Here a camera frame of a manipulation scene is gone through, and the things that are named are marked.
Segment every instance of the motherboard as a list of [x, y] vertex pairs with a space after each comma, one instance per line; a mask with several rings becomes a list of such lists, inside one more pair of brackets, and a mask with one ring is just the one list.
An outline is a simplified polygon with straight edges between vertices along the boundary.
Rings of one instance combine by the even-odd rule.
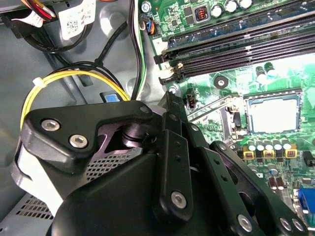
[[315, 1], [144, 0], [159, 80], [315, 231]]
[[[292, 210], [299, 207], [298, 189], [315, 188], [315, 54], [195, 76], [167, 87], [184, 99], [189, 120], [208, 143], [229, 144]], [[305, 221], [315, 227], [314, 219]]]

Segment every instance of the yellow wire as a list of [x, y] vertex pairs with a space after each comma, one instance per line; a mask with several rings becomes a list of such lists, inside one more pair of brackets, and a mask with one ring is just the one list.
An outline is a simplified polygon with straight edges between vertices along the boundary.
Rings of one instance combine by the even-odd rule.
[[[98, 75], [98, 74], [93, 73], [93, 72], [76, 71], [76, 70], [61, 71], [61, 72], [57, 72], [55, 74], [49, 75], [42, 80], [43, 80], [44, 85], [47, 86], [50, 83], [52, 83], [58, 79], [62, 79], [64, 77], [73, 76], [73, 75], [89, 75], [89, 76], [95, 77], [95, 78], [105, 82], [106, 84], [108, 84], [113, 90], [116, 91], [116, 93], [119, 94], [119, 96], [123, 99], [123, 101], [129, 101], [130, 100], [128, 95], [117, 84], [115, 84], [114, 82], [109, 80], [107, 77], [105, 77], [103, 75]], [[21, 123], [20, 123], [21, 129], [23, 126], [25, 116], [27, 115], [28, 112], [30, 112], [32, 103], [34, 102], [38, 93], [43, 88], [44, 87], [41, 87], [41, 86], [34, 86], [33, 89], [29, 92], [29, 94], [28, 94], [28, 96], [24, 102], [23, 109], [22, 109]]]

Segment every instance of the black connector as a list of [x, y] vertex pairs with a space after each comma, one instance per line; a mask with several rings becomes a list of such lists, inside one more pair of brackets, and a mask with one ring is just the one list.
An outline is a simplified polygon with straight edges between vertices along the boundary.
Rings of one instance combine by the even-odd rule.
[[315, 157], [313, 157], [310, 151], [303, 152], [303, 159], [308, 167], [315, 166]]

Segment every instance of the chip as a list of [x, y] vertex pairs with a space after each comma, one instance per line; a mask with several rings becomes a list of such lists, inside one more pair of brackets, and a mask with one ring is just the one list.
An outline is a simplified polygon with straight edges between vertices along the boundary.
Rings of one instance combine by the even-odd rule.
[[247, 101], [249, 131], [294, 132], [299, 128], [300, 95], [264, 96]]
[[184, 15], [185, 16], [189, 16], [192, 14], [192, 10], [191, 10], [191, 7], [186, 7], [184, 8]]
[[192, 16], [186, 17], [186, 23], [187, 24], [193, 24], [194, 23], [193, 17]]

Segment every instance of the cable tie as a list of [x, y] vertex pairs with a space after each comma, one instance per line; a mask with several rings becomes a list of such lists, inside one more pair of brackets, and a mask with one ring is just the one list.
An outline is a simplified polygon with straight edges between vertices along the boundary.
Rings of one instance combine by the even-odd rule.
[[38, 87], [41, 87], [41, 88], [46, 87], [46, 85], [45, 85], [43, 79], [40, 78], [40, 77], [35, 78], [35, 79], [33, 80], [33, 84], [35, 84], [35, 86], [38, 86]]

